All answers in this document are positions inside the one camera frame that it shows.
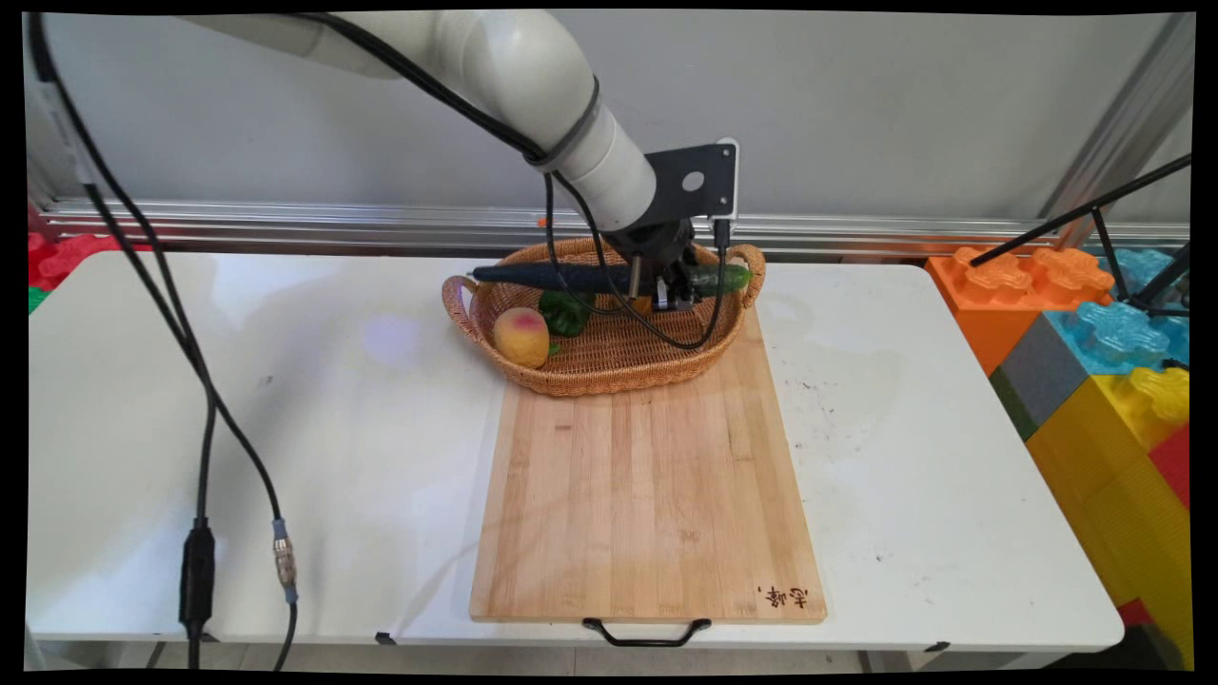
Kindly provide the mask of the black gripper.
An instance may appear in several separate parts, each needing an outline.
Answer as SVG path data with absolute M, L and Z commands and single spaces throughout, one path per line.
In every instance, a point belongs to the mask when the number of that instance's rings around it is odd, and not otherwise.
M 607 234 L 607 243 L 626 262 L 628 297 L 648 297 L 657 279 L 657 311 L 691 311 L 697 291 L 695 227 L 682 218 Z

